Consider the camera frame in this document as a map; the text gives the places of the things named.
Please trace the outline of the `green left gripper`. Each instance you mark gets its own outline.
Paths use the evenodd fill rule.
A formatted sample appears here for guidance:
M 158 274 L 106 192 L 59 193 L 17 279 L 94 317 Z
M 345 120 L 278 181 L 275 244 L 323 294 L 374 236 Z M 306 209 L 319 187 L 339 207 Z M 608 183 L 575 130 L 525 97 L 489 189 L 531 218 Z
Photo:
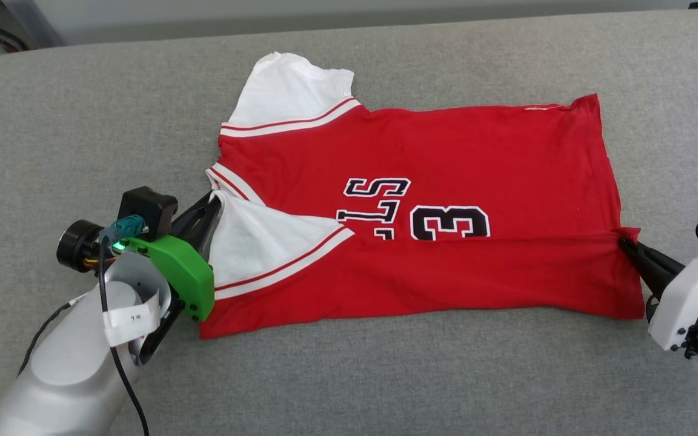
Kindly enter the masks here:
M 172 221 L 171 235 L 153 241 L 122 240 L 127 251 L 143 254 L 152 262 L 185 302 L 188 313 L 199 321 L 206 321 L 215 306 L 214 275 L 207 262 L 221 214 L 221 202 L 216 202 L 213 193 L 206 193 Z M 188 238 L 188 242 L 179 238 Z

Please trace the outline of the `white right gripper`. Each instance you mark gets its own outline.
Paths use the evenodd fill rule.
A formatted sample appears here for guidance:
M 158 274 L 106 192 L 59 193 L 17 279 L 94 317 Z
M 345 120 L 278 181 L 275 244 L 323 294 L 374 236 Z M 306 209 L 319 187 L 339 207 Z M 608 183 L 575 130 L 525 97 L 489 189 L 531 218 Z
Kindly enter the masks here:
M 652 339 L 664 350 L 682 345 L 680 329 L 695 325 L 698 319 L 698 259 L 686 266 L 629 238 L 621 238 L 620 248 L 652 296 L 662 296 L 649 323 Z

